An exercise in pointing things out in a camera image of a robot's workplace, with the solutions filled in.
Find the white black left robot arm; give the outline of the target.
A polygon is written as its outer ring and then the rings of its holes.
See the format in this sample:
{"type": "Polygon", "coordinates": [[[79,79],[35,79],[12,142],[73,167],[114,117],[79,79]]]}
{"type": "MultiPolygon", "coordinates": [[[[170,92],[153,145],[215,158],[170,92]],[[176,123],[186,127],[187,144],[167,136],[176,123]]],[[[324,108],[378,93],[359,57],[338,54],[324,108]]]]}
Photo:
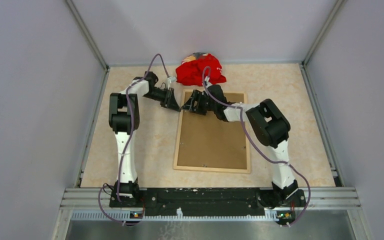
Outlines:
{"type": "Polygon", "coordinates": [[[171,83],[177,79],[168,76],[163,88],[157,87],[159,78],[152,71],[135,77],[128,87],[109,97],[108,123],[112,129],[118,158],[118,172],[113,187],[114,202],[134,207],[140,202],[140,187],[135,164],[135,138],[140,126],[139,98],[145,97],[160,103],[166,109],[181,111],[171,83]]]}

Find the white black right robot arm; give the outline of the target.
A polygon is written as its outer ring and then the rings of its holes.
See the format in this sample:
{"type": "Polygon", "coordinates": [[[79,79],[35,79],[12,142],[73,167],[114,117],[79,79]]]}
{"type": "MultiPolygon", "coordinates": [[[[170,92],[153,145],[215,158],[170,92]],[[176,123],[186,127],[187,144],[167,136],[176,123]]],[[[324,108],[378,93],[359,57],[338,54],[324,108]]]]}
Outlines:
{"type": "Polygon", "coordinates": [[[274,202],[279,206],[287,206],[289,203],[296,206],[297,202],[301,201],[304,208],[308,207],[311,197],[301,194],[295,176],[301,177],[306,185],[309,181],[290,163],[288,147],[291,125],[271,99],[254,104],[230,102],[221,86],[214,84],[205,86],[203,91],[193,90],[181,108],[199,115],[212,112],[224,122],[239,122],[247,139],[251,138],[245,126],[249,123],[258,142],[271,154],[267,156],[253,140],[249,141],[272,166],[271,183],[274,202]]]}

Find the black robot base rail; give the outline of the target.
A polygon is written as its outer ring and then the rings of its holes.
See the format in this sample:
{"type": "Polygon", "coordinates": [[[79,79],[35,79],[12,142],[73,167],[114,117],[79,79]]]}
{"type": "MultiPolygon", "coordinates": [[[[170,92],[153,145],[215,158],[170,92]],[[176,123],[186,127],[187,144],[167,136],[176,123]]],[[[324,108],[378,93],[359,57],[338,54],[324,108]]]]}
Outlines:
{"type": "Polygon", "coordinates": [[[283,200],[273,189],[242,188],[142,188],[133,197],[116,197],[112,192],[111,208],[139,208],[147,217],[174,216],[180,209],[186,217],[263,216],[277,207],[304,207],[306,198],[298,190],[283,200]]]}

